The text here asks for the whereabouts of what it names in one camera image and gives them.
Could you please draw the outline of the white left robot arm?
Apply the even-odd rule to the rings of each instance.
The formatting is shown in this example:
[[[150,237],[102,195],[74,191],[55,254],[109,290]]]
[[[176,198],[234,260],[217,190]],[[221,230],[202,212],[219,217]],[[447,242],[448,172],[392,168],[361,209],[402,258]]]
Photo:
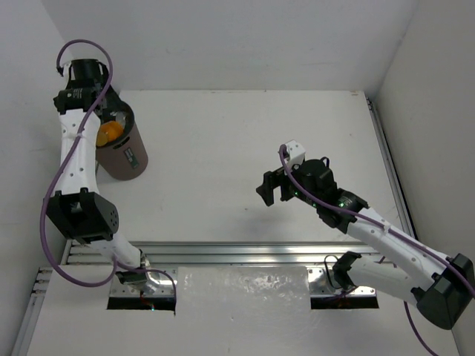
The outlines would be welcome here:
[[[65,238],[91,247],[124,271],[148,268],[145,253],[121,233],[117,207],[96,182],[97,165],[120,181],[147,168],[134,112],[106,85],[110,73],[100,61],[73,60],[64,73],[66,88],[53,100],[62,128],[60,173],[47,193],[45,213]]]

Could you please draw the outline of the clear bottle yellow cap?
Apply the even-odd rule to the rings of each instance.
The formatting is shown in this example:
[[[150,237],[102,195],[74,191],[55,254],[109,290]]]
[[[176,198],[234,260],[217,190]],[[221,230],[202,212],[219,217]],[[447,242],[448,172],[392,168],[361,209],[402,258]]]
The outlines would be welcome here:
[[[96,146],[102,147],[108,143],[108,137],[105,133],[99,132],[96,136]]]

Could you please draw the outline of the small orange juice bottle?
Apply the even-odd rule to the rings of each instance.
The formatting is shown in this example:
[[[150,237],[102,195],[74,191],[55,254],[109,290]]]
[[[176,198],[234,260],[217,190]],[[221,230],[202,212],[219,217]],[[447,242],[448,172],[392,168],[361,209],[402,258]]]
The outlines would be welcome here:
[[[107,135],[109,143],[113,142],[123,134],[124,127],[116,121],[109,121],[100,126],[99,132],[103,132]]]

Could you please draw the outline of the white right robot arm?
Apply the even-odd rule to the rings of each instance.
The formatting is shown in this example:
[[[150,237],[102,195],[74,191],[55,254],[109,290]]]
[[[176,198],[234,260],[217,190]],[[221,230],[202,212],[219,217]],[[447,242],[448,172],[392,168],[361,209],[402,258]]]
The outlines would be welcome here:
[[[344,290],[371,286],[413,306],[433,325],[451,330],[474,298],[474,264],[464,254],[450,257],[423,245],[389,224],[365,200],[339,188],[327,158],[311,159],[267,171],[256,192],[268,206],[274,190],[281,200],[298,198],[311,205],[330,228],[366,243],[393,263],[370,262],[348,251],[332,267]]]

